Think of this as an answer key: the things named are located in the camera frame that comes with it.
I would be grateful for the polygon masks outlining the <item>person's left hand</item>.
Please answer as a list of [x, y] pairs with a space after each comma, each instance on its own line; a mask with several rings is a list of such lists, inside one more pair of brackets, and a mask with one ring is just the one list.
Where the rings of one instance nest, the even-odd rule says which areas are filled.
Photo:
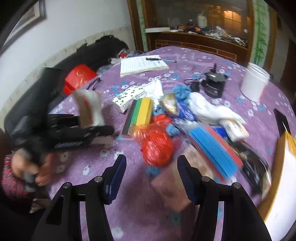
[[54, 159], [54, 153], [46, 154], [43, 165], [38, 166], [25, 156], [22, 149], [19, 149], [11, 158], [11, 170], [16, 177], [21, 179], [25, 172], [35, 175], [35, 183], [38, 186], [45, 186], [52, 180]]

